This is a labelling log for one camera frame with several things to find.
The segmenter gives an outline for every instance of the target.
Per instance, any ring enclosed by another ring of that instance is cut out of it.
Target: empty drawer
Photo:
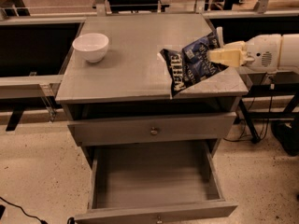
[[[205,142],[102,146],[95,150],[92,190],[77,223],[161,223],[228,217]]]
[[[80,146],[223,138],[235,112],[71,121]]]

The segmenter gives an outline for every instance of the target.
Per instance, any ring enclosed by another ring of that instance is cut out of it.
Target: speckled floor
[[[67,130],[63,111],[53,123],[46,111],[27,111],[10,133],[5,131],[8,117],[0,113],[1,196],[49,224],[65,224],[84,213],[91,170]],[[242,129],[234,125],[228,138],[237,138]],[[227,218],[190,224],[298,223],[299,157],[288,157],[270,130],[256,145],[221,141],[213,161],[225,199],[238,207]],[[5,206],[0,223],[39,223]]]

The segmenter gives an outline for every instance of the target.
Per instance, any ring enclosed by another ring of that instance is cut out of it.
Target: bowl
[[[109,39],[103,34],[90,33],[78,36],[73,48],[81,58],[90,62],[100,62],[108,51]]]

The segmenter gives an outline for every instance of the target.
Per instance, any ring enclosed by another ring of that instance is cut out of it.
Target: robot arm
[[[214,63],[238,67],[244,65],[258,72],[288,70],[299,74],[299,34],[258,35],[251,40],[223,43],[222,29],[217,33],[221,48],[210,50],[207,57]]]

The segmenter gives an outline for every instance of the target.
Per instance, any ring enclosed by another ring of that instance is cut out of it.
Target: gray tabletop
[[[171,77],[161,49],[181,50],[211,32],[200,14],[139,14],[88,18],[81,33],[102,33],[109,50],[99,63],[74,51],[56,100],[61,104],[171,98]],[[247,88],[234,68],[182,91],[178,98],[239,95]]]

